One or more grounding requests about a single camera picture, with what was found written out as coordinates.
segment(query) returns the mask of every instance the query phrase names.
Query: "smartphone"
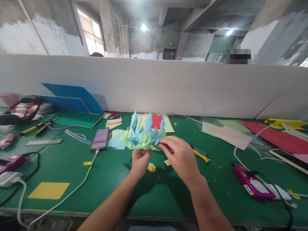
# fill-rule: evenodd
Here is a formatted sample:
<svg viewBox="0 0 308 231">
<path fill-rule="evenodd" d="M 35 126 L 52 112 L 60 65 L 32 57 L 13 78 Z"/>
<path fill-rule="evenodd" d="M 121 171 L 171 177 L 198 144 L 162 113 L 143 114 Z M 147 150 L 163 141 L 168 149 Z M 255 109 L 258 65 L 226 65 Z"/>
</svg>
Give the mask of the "smartphone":
<svg viewBox="0 0 308 231">
<path fill-rule="evenodd" d="M 106 150 L 109 143 L 109 128 L 100 128 L 96 130 L 94 139 L 90 145 L 90 151 Z"/>
<path fill-rule="evenodd" d="M 279 159 L 287 162 L 289 165 L 292 165 L 293 167 L 308 175 L 308 164 L 301 159 L 293 156 L 292 154 L 282 149 L 272 149 L 269 151 L 269 153 L 273 154 L 275 157 L 278 157 Z"/>
</svg>

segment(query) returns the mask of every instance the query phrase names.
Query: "black cable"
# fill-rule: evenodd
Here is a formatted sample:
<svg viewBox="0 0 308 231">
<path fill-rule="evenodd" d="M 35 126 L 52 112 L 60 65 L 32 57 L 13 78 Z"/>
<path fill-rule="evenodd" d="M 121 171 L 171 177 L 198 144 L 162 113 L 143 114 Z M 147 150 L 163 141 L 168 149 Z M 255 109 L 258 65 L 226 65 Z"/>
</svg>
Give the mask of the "black cable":
<svg viewBox="0 0 308 231">
<path fill-rule="evenodd" d="M 287 227 L 286 227 L 286 230 L 290 230 L 290 229 L 291 229 L 291 226 L 292 226 L 292 224 L 293 224 L 293 216 L 292 216 L 292 213 L 291 213 L 291 211 L 290 211 L 288 205 L 286 204 L 285 199 L 282 198 L 280 192 L 278 191 L 278 189 L 276 188 L 276 186 L 274 185 L 274 183 L 273 183 L 270 179 L 268 179 L 264 174 L 262 174 L 262 173 L 260 173 L 260 172 L 258 172 L 258 171 L 245 172 L 245 175 L 248 176 L 248 177 L 254 177 L 254 176 L 257 175 L 257 174 L 262 175 L 264 178 L 266 178 L 266 179 L 274 186 L 274 188 L 276 189 L 276 191 L 277 191 L 277 193 L 279 194 L 280 198 L 282 199 L 283 203 L 285 204 L 286 209 L 288 210 L 288 212 L 289 212 L 289 214 L 290 214 L 290 219 L 289 219 L 289 223 L 288 223 L 288 225 L 287 225 Z"/>
<path fill-rule="evenodd" d="M 34 170 L 27 178 L 25 178 L 24 181 L 28 180 L 28 179 L 37 171 L 37 169 L 39 168 L 39 158 L 40 158 L 39 152 L 29 152 L 29 153 L 23 154 L 22 156 L 27 157 L 27 156 L 29 156 L 29 155 L 31 155 L 31 154 L 33 154 L 33 153 L 36 153 L 36 154 L 38 155 L 38 164 L 37 164 L 35 170 Z M 20 184 L 20 185 L 15 189 L 15 191 L 7 198 L 4 202 L 2 202 L 2 203 L 0 204 L 0 207 L 2 207 L 6 202 L 8 202 L 8 200 L 10 200 L 10 199 L 12 198 L 12 196 L 18 191 L 18 189 L 19 189 L 21 186 L 22 186 L 22 184 Z"/>
</svg>

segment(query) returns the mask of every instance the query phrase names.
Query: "origami crane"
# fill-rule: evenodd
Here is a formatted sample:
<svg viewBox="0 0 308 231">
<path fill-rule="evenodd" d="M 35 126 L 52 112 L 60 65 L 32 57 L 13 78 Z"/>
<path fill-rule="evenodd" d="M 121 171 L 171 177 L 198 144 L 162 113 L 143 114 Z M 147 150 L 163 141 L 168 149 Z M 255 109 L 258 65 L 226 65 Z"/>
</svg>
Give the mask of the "origami crane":
<svg viewBox="0 0 308 231">
<path fill-rule="evenodd" d="M 166 137 L 166 132 L 164 130 L 166 115 L 163 115 L 163 119 L 160 123 L 160 130 L 155 127 L 154 130 L 151 129 L 152 126 L 152 115 L 149 113 L 145 120 L 145 127 L 143 126 L 139 129 L 137 124 L 137 114 L 136 111 L 132 116 L 132 122 L 127 132 L 124 134 L 121 140 L 124 141 L 126 147 L 129 149 L 152 149 L 159 150 L 158 141 Z"/>
</svg>

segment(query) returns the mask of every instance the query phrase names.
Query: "fluorescent light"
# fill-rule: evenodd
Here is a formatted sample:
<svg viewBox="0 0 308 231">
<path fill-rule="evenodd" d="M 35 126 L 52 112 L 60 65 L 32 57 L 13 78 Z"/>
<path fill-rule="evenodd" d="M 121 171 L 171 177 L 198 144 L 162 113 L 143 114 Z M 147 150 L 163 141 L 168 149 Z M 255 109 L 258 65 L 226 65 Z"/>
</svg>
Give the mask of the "fluorescent light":
<svg viewBox="0 0 308 231">
<path fill-rule="evenodd" d="M 233 32 L 233 29 L 229 30 L 229 31 L 227 32 L 227 36 L 229 36 L 230 34 L 232 34 L 232 32 Z"/>
<path fill-rule="evenodd" d="M 142 30 L 142 31 L 146 31 L 146 30 L 147 30 L 147 26 L 146 26 L 145 24 L 142 24 L 141 30 Z"/>
</svg>

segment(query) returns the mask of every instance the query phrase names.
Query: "doorway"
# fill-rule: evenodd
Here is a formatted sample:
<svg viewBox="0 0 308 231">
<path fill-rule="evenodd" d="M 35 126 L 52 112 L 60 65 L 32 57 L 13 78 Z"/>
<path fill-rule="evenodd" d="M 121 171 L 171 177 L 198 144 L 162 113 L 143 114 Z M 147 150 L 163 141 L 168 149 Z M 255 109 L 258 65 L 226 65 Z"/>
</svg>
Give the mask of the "doorway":
<svg viewBox="0 0 308 231">
<path fill-rule="evenodd" d="M 164 58 L 174 60 L 176 49 L 164 49 Z"/>
</svg>

